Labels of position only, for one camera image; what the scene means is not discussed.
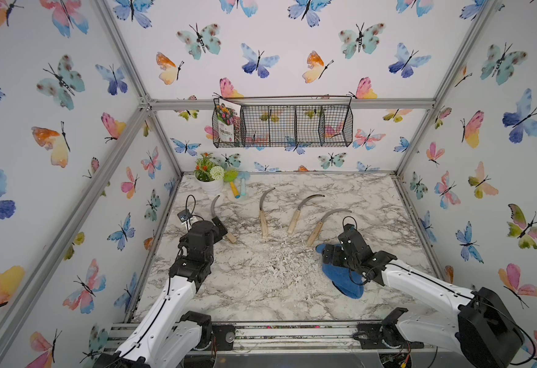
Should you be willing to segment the blue rag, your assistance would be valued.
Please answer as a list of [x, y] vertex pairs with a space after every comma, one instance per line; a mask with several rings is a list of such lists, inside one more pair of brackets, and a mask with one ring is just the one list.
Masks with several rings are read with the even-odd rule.
[[322, 272], [343, 295], [360, 299], [364, 293], [362, 277], [348, 266], [346, 254], [340, 245], [321, 244], [315, 251], [322, 256]]

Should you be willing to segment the sickle wooden handle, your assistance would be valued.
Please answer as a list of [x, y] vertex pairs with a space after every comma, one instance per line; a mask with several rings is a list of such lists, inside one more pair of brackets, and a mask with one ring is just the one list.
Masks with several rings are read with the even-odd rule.
[[260, 221], [260, 224], [261, 224], [262, 237], [264, 239], [266, 239], [268, 237], [268, 235], [269, 235], [269, 227], [268, 227], [268, 222], [267, 222], [267, 219], [266, 219], [263, 204], [264, 204], [265, 198], [268, 196], [268, 194], [271, 193], [275, 189], [276, 188], [273, 187], [273, 188], [271, 188], [269, 190], [266, 190], [264, 193], [262, 193], [260, 201], [259, 201], [259, 221]]
[[219, 216], [216, 211], [216, 207], [220, 198], [221, 198], [221, 195], [215, 196], [210, 205], [210, 214], [212, 216], [212, 223], [219, 229], [219, 234], [222, 237], [227, 239], [230, 243], [236, 244], [237, 242], [236, 237], [234, 236], [233, 233], [231, 233], [230, 230], [227, 229], [227, 227], [223, 223], [222, 216]]
[[328, 220], [328, 218], [336, 213], [352, 213], [349, 209], [333, 209], [325, 213], [322, 218], [318, 221], [314, 229], [312, 230], [310, 236], [308, 237], [308, 240], [306, 242], [307, 246], [311, 246], [314, 244], [314, 242], [318, 239], [322, 228], [325, 224], [325, 222]]
[[307, 196], [306, 198], [302, 199], [302, 201], [297, 206], [297, 209], [295, 210], [293, 217], [291, 218], [291, 222], [289, 223], [289, 227], [287, 231], [289, 235], [292, 235], [293, 232], [295, 231], [296, 225], [298, 224], [298, 221], [301, 216], [302, 208], [304, 207], [304, 205], [312, 199], [324, 198], [324, 197], [325, 195], [323, 194], [313, 194], [311, 196]]

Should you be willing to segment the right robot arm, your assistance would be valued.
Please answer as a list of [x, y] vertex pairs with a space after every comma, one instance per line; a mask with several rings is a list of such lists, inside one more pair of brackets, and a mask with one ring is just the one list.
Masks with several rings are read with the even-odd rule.
[[362, 234], [347, 224], [335, 244], [316, 247], [322, 271], [340, 293], [358, 299], [374, 282], [434, 309], [424, 316], [394, 308], [375, 330], [358, 333], [385, 347], [432, 345], [461, 354], [475, 367], [508, 367], [524, 345], [523, 330], [492, 290], [472, 291], [422, 273], [387, 251], [371, 250]]

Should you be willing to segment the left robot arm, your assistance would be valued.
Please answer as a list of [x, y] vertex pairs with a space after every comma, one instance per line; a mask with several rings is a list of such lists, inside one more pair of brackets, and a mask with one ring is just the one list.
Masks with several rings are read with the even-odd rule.
[[213, 343], [211, 317], [185, 307], [211, 274], [214, 245], [228, 231], [216, 222], [197, 221], [179, 240], [168, 279], [141, 323], [113, 354], [102, 353], [95, 367], [177, 367], [192, 350]]

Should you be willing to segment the potted artificial plant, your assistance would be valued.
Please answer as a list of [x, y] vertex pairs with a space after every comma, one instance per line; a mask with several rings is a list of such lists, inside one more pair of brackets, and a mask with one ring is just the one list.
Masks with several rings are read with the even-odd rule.
[[196, 160], [194, 176], [201, 189], [208, 196], [221, 194], [224, 184], [225, 170], [213, 159], [210, 153], [201, 153]]

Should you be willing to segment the green yellow toy brush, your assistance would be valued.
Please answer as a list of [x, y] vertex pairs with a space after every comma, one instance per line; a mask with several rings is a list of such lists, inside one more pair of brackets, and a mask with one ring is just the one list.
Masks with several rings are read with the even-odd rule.
[[236, 187], [235, 180], [238, 177], [239, 172], [237, 170], [227, 170], [224, 173], [223, 181], [230, 185], [231, 191], [235, 199], [239, 199], [240, 192]]

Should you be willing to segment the light blue toy tool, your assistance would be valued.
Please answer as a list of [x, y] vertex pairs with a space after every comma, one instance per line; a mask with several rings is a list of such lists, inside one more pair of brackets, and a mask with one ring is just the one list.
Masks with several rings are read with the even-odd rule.
[[249, 172], [246, 172], [246, 171], [240, 171], [238, 173], [238, 176], [237, 178], [239, 179], [240, 181], [240, 195], [241, 196], [245, 196], [246, 195], [246, 184], [250, 178], [250, 173]]

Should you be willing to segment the colourful booklet in basket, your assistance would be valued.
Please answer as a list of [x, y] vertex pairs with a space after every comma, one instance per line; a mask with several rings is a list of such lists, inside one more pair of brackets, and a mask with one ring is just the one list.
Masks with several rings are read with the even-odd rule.
[[240, 121], [242, 107], [219, 98], [215, 106], [217, 130], [221, 142], [236, 144], [240, 141]]

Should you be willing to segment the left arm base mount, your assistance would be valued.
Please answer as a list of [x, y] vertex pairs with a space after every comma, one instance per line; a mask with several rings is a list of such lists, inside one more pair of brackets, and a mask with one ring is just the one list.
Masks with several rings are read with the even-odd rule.
[[183, 314], [172, 330], [172, 338], [187, 339], [194, 332], [196, 344], [193, 351], [231, 351], [236, 340], [236, 326], [212, 322], [210, 315], [194, 311]]

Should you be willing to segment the aluminium front rail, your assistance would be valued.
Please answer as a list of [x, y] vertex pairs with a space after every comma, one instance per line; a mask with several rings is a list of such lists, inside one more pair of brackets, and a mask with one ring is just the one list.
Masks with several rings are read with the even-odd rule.
[[[418, 351], [403, 348], [362, 350], [360, 343], [352, 338], [358, 324], [376, 323], [381, 320], [310, 322], [240, 322], [236, 326], [236, 340], [228, 354], [274, 354], [274, 353], [362, 353], [368, 351]], [[406, 340], [418, 341], [441, 351], [464, 354], [457, 337], [457, 326], [443, 320], [418, 316], [403, 320], [400, 326], [407, 332]], [[113, 354], [137, 328], [137, 324], [117, 324], [109, 332], [103, 351]]]

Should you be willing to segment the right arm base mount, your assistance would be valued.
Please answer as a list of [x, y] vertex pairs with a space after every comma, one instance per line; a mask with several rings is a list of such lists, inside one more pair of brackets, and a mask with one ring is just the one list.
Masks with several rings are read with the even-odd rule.
[[357, 331], [352, 334], [352, 338], [360, 343], [362, 350], [423, 349], [425, 347], [423, 343], [406, 340], [397, 328], [399, 318], [407, 312], [407, 308], [395, 308], [382, 321], [358, 324]]

